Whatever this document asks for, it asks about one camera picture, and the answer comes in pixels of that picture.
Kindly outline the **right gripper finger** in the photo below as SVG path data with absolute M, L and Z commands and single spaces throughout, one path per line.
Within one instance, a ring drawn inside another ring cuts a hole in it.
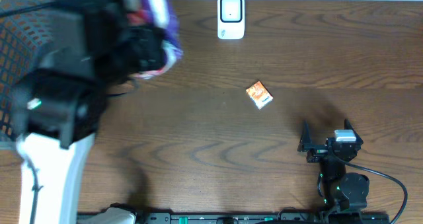
M 308 152 L 308 150 L 313 148 L 313 142 L 311 139 L 309 126 L 306 121 L 303 122 L 301 137 L 299 140 L 299 145 L 297 147 L 298 152 Z
M 352 132 L 354 133 L 354 135 L 356 137 L 356 143 L 358 145 L 362 145 L 364 143 L 363 139 L 358 135 L 358 133 L 355 131 L 355 129 L 353 128 L 353 126 L 351 125 L 351 123 L 348 119 L 344 120 L 344 129 L 345 130 L 352 130 Z

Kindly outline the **red purple snack packet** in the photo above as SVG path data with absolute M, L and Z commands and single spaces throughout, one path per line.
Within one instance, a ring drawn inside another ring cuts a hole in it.
M 140 79 L 160 76 L 174 67 L 182 59 L 183 50 L 179 41 L 179 21 L 169 0 L 128 0 L 130 12 L 127 14 L 132 26 L 152 24 L 164 30 L 164 64 L 158 69 L 136 73 Z

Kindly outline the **small orange snack packet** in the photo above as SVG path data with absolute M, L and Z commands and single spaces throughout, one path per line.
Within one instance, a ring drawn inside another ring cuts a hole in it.
M 246 93 L 259 110 L 264 108 L 274 99 L 273 96 L 268 92 L 266 87 L 260 81 L 257 81 L 255 84 L 247 88 Z

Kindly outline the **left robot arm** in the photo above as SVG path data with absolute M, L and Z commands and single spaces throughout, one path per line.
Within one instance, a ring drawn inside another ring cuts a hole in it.
M 181 58 L 168 0 L 54 0 L 53 40 L 12 89 L 20 223 L 76 223 L 81 180 L 110 89 Z

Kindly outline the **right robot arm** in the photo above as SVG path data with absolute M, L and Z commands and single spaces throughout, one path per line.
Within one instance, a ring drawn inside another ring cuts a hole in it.
M 318 212 L 322 223 L 361 223 L 361 210 L 367 207 L 369 178 L 356 172 L 347 172 L 346 164 L 354 159 L 363 140 L 348 120 L 342 130 L 335 130 L 323 144 L 312 141 L 307 122 L 303 123 L 297 150 L 306 152 L 308 163 L 318 163 L 318 193 L 325 207 Z

